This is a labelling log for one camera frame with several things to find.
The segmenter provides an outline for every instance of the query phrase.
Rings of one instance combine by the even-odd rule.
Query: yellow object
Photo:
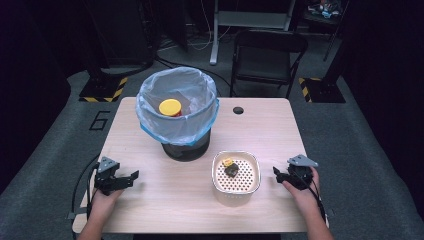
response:
[[[181,116],[181,103],[176,99],[166,99],[159,105],[159,111],[165,116]]]
[[[234,163],[232,158],[226,158],[224,160],[222,160],[222,164],[224,165],[224,167],[229,167]]]

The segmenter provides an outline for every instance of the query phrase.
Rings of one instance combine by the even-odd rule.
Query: plastic bag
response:
[[[180,101],[179,117],[164,116],[159,104]],[[162,144],[192,146],[207,133],[216,118],[219,100],[215,82],[195,68],[179,67],[157,72],[141,85],[136,113],[141,128]]]

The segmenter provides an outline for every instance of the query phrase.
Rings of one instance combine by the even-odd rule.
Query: perforated metal container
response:
[[[228,176],[223,160],[232,158],[239,166],[235,177]],[[225,206],[236,207],[247,203],[259,188],[261,172],[256,157],[244,151],[223,151],[218,153],[212,164],[214,195]]]

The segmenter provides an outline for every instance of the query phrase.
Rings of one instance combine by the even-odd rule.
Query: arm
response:
[[[319,191],[319,176],[315,168],[311,167],[313,174],[313,181],[316,184],[317,191]],[[327,228],[324,220],[321,217],[321,213],[315,197],[309,191],[309,189],[298,190],[293,187],[289,182],[283,182],[284,187],[293,195],[296,205],[299,208],[303,218],[306,221],[306,227],[308,229],[309,240],[332,240],[333,235]],[[311,189],[315,190],[315,186],[312,184]]]
[[[102,237],[103,226],[106,224],[116,200],[124,190],[118,190],[110,194],[104,195],[101,192],[95,192],[93,197],[93,207],[87,223],[78,236],[78,240],[100,240]]]

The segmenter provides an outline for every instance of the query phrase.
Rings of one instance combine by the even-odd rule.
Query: table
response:
[[[306,231],[290,193],[275,180],[272,167],[287,169],[287,159],[305,154],[287,99],[220,98],[207,152],[191,162],[170,159],[159,142],[140,129],[135,97],[122,99],[100,158],[121,163],[116,176],[140,170],[134,186],[119,198],[104,232],[112,233],[280,233]],[[237,115],[234,107],[242,107]],[[250,201],[226,207],[213,195],[214,156],[224,150],[254,154],[261,185]],[[80,232],[85,214],[77,215]]]
[[[279,28],[287,31],[289,29],[293,8],[296,3],[296,0],[289,1],[290,7],[287,13],[260,13],[219,11],[218,0],[215,0],[213,44],[209,63],[211,65],[216,65],[218,59],[218,26]]]

